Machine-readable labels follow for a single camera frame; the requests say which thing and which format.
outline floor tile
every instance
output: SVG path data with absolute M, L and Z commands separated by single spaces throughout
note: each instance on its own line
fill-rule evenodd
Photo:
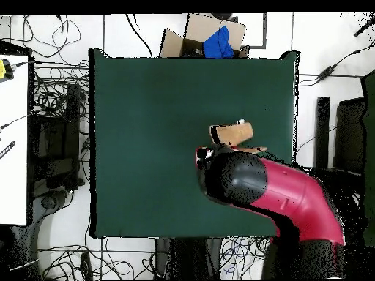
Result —
M 319 74 L 343 57 L 369 46 L 374 27 L 355 37 L 364 24 L 363 13 L 295 13 L 293 49 L 301 52 L 300 73 Z M 366 75 L 375 69 L 375 48 L 350 56 L 336 75 Z
M 297 149 L 315 136 L 315 113 L 318 97 L 330 98 L 330 129 L 336 126 L 336 111 L 340 101 L 363 95 L 359 78 L 328 77 L 326 80 L 307 87 L 299 87 Z M 328 165 L 332 167 L 335 130 L 330 132 Z M 313 166 L 315 140 L 305 144 L 297 153 L 297 162 L 307 167 Z
M 33 53 L 36 60 L 63 62 L 63 58 L 68 64 L 78 64 L 81 60 L 89 58 L 89 48 L 103 48 L 103 15 L 68 15 L 67 17 L 72 23 L 69 23 L 69 28 L 65 24 L 63 32 L 59 29 L 62 23 L 55 15 L 33 15 L 28 18 L 34 33 L 34 39 L 31 42 L 26 42 L 25 45 L 45 56 L 51 56 L 57 52 L 57 49 L 54 47 L 55 43 L 57 46 L 61 46 L 64 44 L 66 38 L 67 43 L 79 40 L 81 33 L 79 41 L 69 43 L 61 50 L 61 57 L 59 54 L 56 54 L 55 56 L 46 58 Z M 66 21 L 65 15 L 62 15 L 62 21 Z M 22 39 L 23 22 L 23 16 L 17 15 L 12 17 L 12 38 Z M 25 40 L 29 40 L 30 38 L 31 32 L 26 24 Z M 49 45 L 40 43 L 37 40 L 46 42 Z M 14 41 L 14 44 L 23 46 L 22 42 Z
M 7 16 L 0 16 L 0 39 L 9 38 L 10 35 L 10 18 Z
M 129 14 L 130 22 L 149 46 L 153 56 L 159 56 L 165 28 L 183 36 L 187 14 Z M 150 57 L 147 47 L 130 28 L 124 14 L 105 16 L 105 47 L 110 57 Z
M 267 13 L 267 43 L 265 50 L 250 49 L 250 58 L 279 59 L 291 50 L 292 14 Z

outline green table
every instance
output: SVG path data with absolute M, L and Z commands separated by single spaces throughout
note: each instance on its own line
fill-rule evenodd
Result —
M 90 50 L 91 234 L 275 235 L 271 220 L 201 193 L 195 151 L 210 144 L 209 125 L 245 119 L 255 135 L 243 146 L 291 162 L 298 58 L 111 59 Z

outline cable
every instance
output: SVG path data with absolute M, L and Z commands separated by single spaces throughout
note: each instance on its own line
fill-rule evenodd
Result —
M 337 126 L 331 128 L 330 130 L 328 130 L 328 132 L 331 132 L 332 130 L 335 130 L 336 128 L 337 128 Z M 302 144 L 302 145 L 298 148 L 298 150 L 297 150 L 297 152 L 296 152 L 296 156 L 297 156 L 298 152 L 300 151 L 300 149 L 301 149 L 305 144 L 307 144 L 307 143 L 309 143 L 310 141 L 314 140 L 316 137 L 319 137 L 319 136 L 314 136 L 314 137 L 312 137 L 310 140 L 307 140 L 304 144 Z
M 7 128 L 7 127 L 10 126 L 11 124 L 13 124 L 15 121 L 19 121 L 20 119 L 24 119 L 24 118 L 26 118 L 26 117 L 28 117 L 28 116 L 31 116 L 31 115 L 33 115 L 33 113 L 30 113 L 30 114 L 28 114 L 28 115 L 26 115 L 26 116 L 22 116 L 22 117 L 20 117 L 20 118 L 18 118 L 18 119 L 15 119 L 14 121 L 11 121 L 11 122 L 8 123 L 8 124 L 2 125 L 2 126 L 0 126 L 0 130 L 3 130 L 4 128 Z
M 145 44 L 145 46 L 147 47 L 147 49 L 149 50 L 149 54 L 152 57 L 152 53 L 151 53 L 151 50 L 149 48 L 149 46 L 147 45 L 147 43 L 142 39 L 142 37 L 138 34 L 138 32 L 134 29 L 134 26 L 132 25 L 132 23 L 130 22 L 130 19 L 129 19 L 129 16 L 127 14 L 126 15 L 126 18 L 127 18 L 127 22 L 129 23 L 130 27 L 132 28 L 132 30 L 135 32 L 135 34 L 137 35 L 137 37 Z
M 269 240 L 268 236 L 230 237 L 225 240 L 219 257 L 221 275 L 226 279 L 242 279 L 249 273 L 251 278 L 250 268 L 256 261 L 264 260 Z
M 100 281 L 103 279 L 103 238 L 100 240 Z
M 89 180 L 89 178 L 88 178 L 87 175 L 86 175 L 86 170 L 85 170 L 85 166 L 84 166 L 84 160 L 83 160 L 83 158 L 84 158 L 84 156 L 86 155 L 86 153 L 88 152 L 89 147 L 90 147 L 89 139 L 90 139 L 90 137 L 88 137 L 88 138 L 83 142 L 82 149 L 81 149 L 81 155 L 80 155 L 80 158 L 81 158 L 80 163 L 82 164 L 83 173 L 84 173 L 84 175 L 85 175 L 86 180 L 88 181 L 88 183 L 90 183 L 90 180 Z
M 32 265 L 36 262 L 38 262 L 39 258 L 37 260 L 33 260 L 32 262 L 29 262 L 29 263 L 26 263 L 26 264 L 23 264 L 19 267 L 15 267 L 14 269 L 10 269 L 10 271 L 15 271 L 16 269 L 22 269 L 23 267 L 26 267 L 26 266 L 29 266 L 29 265 Z
M 46 42 L 40 41 L 40 40 L 38 40 L 38 39 L 35 37 L 35 35 L 34 35 L 33 29 L 32 29 L 32 27 L 31 27 L 31 25 L 30 25 L 30 22 L 28 21 L 28 18 L 29 18 L 29 17 L 30 17 L 30 15 L 24 15 L 24 16 L 23 16 L 22 39 L 20 40 L 20 39 L 13 39 L 13 38 L 12 38 L 12 40 L 17 41 L 17 42 L 22 42 L 22 44 L 23 44 L 23 46 L 24 46 L 25 48 L 28 48 L 29 50 L 33 51 L 34 53 L 36 53 L 36 54 L 38 54 L 38 55 L 40 55 L 40 56 L 42 56 L 42 57 L 50 58 L 50 57 L 53 57 L 53 56 L 55 56 L 55 55 L 57 55 L 57 54 L 60 54 L 61 50 L 62 50 L 65 46 L 67 46 L 67 45 L 69 45 L 69 44 L 72 44 L 72 43 L 74 43 L 74 42 L 78 42 L 79 40 L 81 40 L 81 32 L 80 32 L 79 28 L 77 27 L 77 25 L 76 25 L 75 23 L 73 23 L 71 20 L 69 20 L 69 19 L 67 18 L 67 15 L 65 15 L 65 19 L 66 19 L 66 20 L 65 20 L 64 22 L 62 22 L 61 16 L 60 16 L 60 18 L 58 17 L 59 20 L 60 20 L 60 22 L 62 22 L 62 24 L 61 24 L 61 26 L 60 26 L 57 30 L 55 30 L 55 31 L 52 33 L 52 40 L 53 40 L 54 45 L 52 45 L 52 44 L 50 44 L 50 43 L 46 43 Z M 68 42 L 67 39 L 68 39 L 68 35 L 69 35 L 69 25 L 70 25 L 70 23 L 72 23 L 72 24 L 77 28 L 78 33 L 79 33 L 79 38 L 78 38 L 77 40 L 74 40 L 74 41 L 70 41 L 70 42 Z M 65 37 L 65 40 L 64 40 L 64 43 L 62 44 L 62 46 L 57 46 L 56 43 L 55 43 L 55 40 L 54 40 L 53 36 L 54 36 L 54 34 L 55 34 L 58 30 L 60 30 L 60 29 L 63 31 L 63 29 L 64 29 L 64 24 L 66 24 L 66 26 L 67 26 L 67 34 L 66 34 L 66 37 Z M 26 25 L 29 27 L 29 30 L 30 30 L 30 32 L 31 32 L 31 38 L 28 39 L 28 40 L 25 40 L 25 29 L 26 29 Z M 41 54 L 40 52 L 37 52 L 36 50 L 31 49 L 30 47 L 28 47 L 28 46 L 25 44 L 25 43 L 27 43 L 27 42 L 31 42 L 33 39 L 34 39 L 35 41 L 39 42 L 39 43 L 44 44 L 44 45 L 49 45 L 49 46 L 51 46 L 51 47 L 57 49 L 57 51 L 56 51 L 55 53 L 52 53 L 52 54 L 49 55 L 49 56 L 43 55 L 43 54 Z
M 367 50 L 367 49 L 370 49 L 372 48 L 373 46 L 375 46 L 375 39 L 371 41 L 370 45 L 365 47 L 365 48 L 362 48 L 360 50 L 355 50 L 353 52 L 351 52 L 350 54 L 346 55 L 345 57 L 343 57 L 341 60 L 339 60 L 338 62 L 336 62 L 335 64 L 333 64 L 332 66 L 328 66 L 326 69 L 324 69 L 314 80 L 316 81 L 315 83 L 312 83 L 312 84 L 308 84 L 308 85 L 300 85 L 301 83 L 303 82 L 312 82 L 314 80 L 303 80 L 301 82 L 298 83 L 298 86 L 312 86 L 312 85 L 315 85 L 317 83 L 319 83 L 320 81 L 324 80 L 325 78 L 329 77 L 330 75 L 332 75 L 333 71 L 335 71 L 335 68 L 343 61 L 345 60 L 346 58 L 350 57 L 351 55 L 355 55 L 355 54 L 359 54 L 360 52 L 362 52 L 363 50 Z

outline black cable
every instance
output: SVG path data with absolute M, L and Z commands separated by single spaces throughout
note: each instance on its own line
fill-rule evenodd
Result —
M 132 23 L 130 22 L 130 19 L 129 19 L 129 16 L 127 14 L 126 15 L 126 18 L 127 18 L 127 22 L 129 23 L 130 27 L 132 28 L 132 30 L 135 32 L 135 34 L 137 35 L 137 37 L 145 44 L 145 46 L 147 47 L 147 49 L 149 50 L 149 54 L 152 57 L 152 53 L 151 53 L 151 50 L 149 48 L 149 46 L 147 45 L 147 43 L 142 39 L 142 37 L 138 34 L 138 32 L 135 30 L 134 26 L 132 25 Z
M 35 37 L 35 35 L 34 35 L 33 29 L 32 29 L 32 27 L 31 27 L 31 25 L 30 25 L 30 22 L 28 21 L 28 18 L 29 18 L 29 17 L 30 17 L 30 15 L 25 15 L 25 16 L 23 16 L 23 31 L 22 31 L 22 39 L 20 40 L 20 39 L 13 39 L 13 38 L 12 38 L 12 40 L 14 40 L 14 41 L 18 41 L 18 42 L 22 42 L 22 44 L 23 44 L 23 46 L 24 46 L 25 48 L 28 48 L 29 50 L 33 51 L 34 53 L 36 53 L 36 54 L 38 54 L 38 55 L 40 55 L 40 56 L 42 56 L 42 57 L 50 58 L 50 57 L 53 57 L 53 56 L 55 56 L 55 55 L 57 55 L 57 54 L 60 54 L 61 50 L 62 50 L 64 47 L 66 47 L 66 46 L 69 45 L 69 44 L 72 44 L 72 43 L 74 43 L 74 42 L 78 42 L 79 40 L 81 40 L 81 32 L 80 32 L 79 28 L 77 27 L 77 25 L 76 25 L 75 23 L 73 23 L 71 20 L 69 20 L 69 19 L 67 18 L 67 15 L 65 15 L 66 21 L 63 22 L 63 23 L 61 24 L 61 26 L 60 26 L 57 30 L 55 30 L 55 32 L 52 34 L 52 40 L 53 40 L 53 42 L 54 42 L 54 38 L 53 38 L 54 34 L 55 34 L 58 30 L 63 29 L 63 28 L 64 28 L 64 24 L 67 24 L 67 35 L 66 35 L 66 37 L 65 37 L 65 41 L 64 41 L 63 45 L 62 45 L 62 46 L 57 46 L 55 42 L 54 42 L 54 45 L 52 45 L 52 44 L 50 44 L 50 43 L 46 43 L 46 42 L 40 41 L 40 40 L 38 40 L 38 39 Z M 68 34 L 69 34 L 69 25 L 70 25 L 70 23 L 72 23 L 72 24 L 77 28 L 78 33 L 79 33 L 79 39 L 78 39 L 78 40 L 74 40 L 74 41 L 70 41 L 70 42 L 68 42 L 68 41 L 67 41 L 67 38 L 68 38 Z M 30 32 L 31 32 L 31 38 L 30 38 L 29 40 L 25 40 L 25 29 L 26 29 L 26 25 L 29 27 L 29 30 L 30 30 Z M 49 56 L 46 56 L 46 55 L 43 55 L 43 54 L 41 54 L 40 52 L 38 52 L 38 51 L 36 51 L 36 50 L 33 50 L 32 48 L 28 47 L 28 46 L 25 44 L 25 43 L 27 43 L 27 42 L 31 42 L 33 39 L 35 39 L 35 41 L 37 41 L 37 42 L 39 42 L 39 43 L 42 43 L 42 44 L 44 44 L 44 45 L 49 45 L 49 46 L 51 46 L 51 47 L 57 49 L 57 52 L 55 52 L 55 53 L 53 53 L 53 54 L 51 54 L 51 55 L 49 55 Z
M 103 238 L 100 239 L 100 281 L 103 279 Z
M 336 128 L 337 128 L 337 126 L 331 128 L 330 130 L 328 130 L 328 132 L 331 132 L 332 130 L 335 130 Z M 306 142 L 304 142 L 304 144 L 301 145 L 301 146 L 298 148 L 298 150 L 297 150 L 297 152 L 296 152 L 296 156 L 297 156 L 298 152 L 300 151 L 300 149 L 301 149 L 304 145 L 306 145 L 306 144 L 309 143 L 310 141 L 314 140 L 316 137 L 319 137 L 319 136 L 316 136 L 316 135 L 315 135 L 315 136 L 312 137 L 310 140 L 307 140 Z
M 372 48 L 373 46 L 375 46 L 375 39 L 371 41 L 370 45 L 365 47 L 365 48 L 362 48 L 360 50 L 355 50 L 353 52 L 351 52 L 350 54 L 346 55 L 345 57 L 343 57 L 341 60 L 339 60 L 338 62 L 336 62 L 335 64 L 333 64 L 332 66 L 328 66 L 326 69 L 324 69 L 314 80 L 316 80 L 315 83 L 312 83 L 312 84 L 308 84 L 308 85 L 300 85 L 300 83 L 302 82 L 308 82 L 308 80 L 303 80 L 301 81 L 300 83 L 298 83 L 298 86 L 312 86 L 312 85 L 315 85 L 321 81 L 323 81 L 325 78 L 329 77 L 330 75 L 332 75 L 333 71 L 335 71 L 335 68 L 346 58 L 350 57 L 351 55 L 355 55 L 355 54 L 359 54 L 360 52 L 362 52 L 363 50 L 367 50 L 367 49 L 370 49 Z

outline wire bundle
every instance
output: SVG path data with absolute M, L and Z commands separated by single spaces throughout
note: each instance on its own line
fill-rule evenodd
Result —
M 129 262 L 114 261 L 112 259 L 110 255 L 110 251 L 108 251 L 107 249 L 107 243 L 108 243 L 108 238 L 105 243 L 105 251 L 108 253 L 108 256 L 110 258 L 109 261 L 103 258 L 103 251 L 97 251 L 97 252 L 91 251 L 87 246 L 70 245 L 66 247 L 39 249 L 38 252 L 61 252 L 62 251 L 62 254 L 57 259 L 55 259 L 48 268 L 46 268 L 42 272 L 43 280 L 83 281 L 86 277 L 86 274 L 85 274 L 86 269 L 80 263 L 77 264 L 73 260 L 74 256 L 79 257 L 79 255 L 81 255 L 83 252 L 88 252 L 90 255 L 92 255 L 93 258 L 96 258 L 100 261 L 100 267 L 92 269 L 94 281 L 101 281 L 103 279 L 103 276 L 109 273 L 114 273 L 119 280 L 137 280 L 142 274 L 144 274 L 147 271 L 151 274 L 156 274 L 157 276 L 161 277 L 156 272 L 153 262 L 152 262 L 152 259 L 156 255 L 155 253 L 152 253 L 148 260 L 145 258 L 142 260 L 142 265 L 144 266 L 144 269 L 136 274 L 133 266 Z M 122 264 L 128 267 L 127 272 L 118 271 L 118 267 Z M 55 277 L 49 277 L 53 269 L 56 269 L 57 271 L 59 271 L 60 274 Z
M 269 237 L 231 237 L 225 239 L 220 254 L 221 279 L 251 279 L 251 266 L 264 260 Z

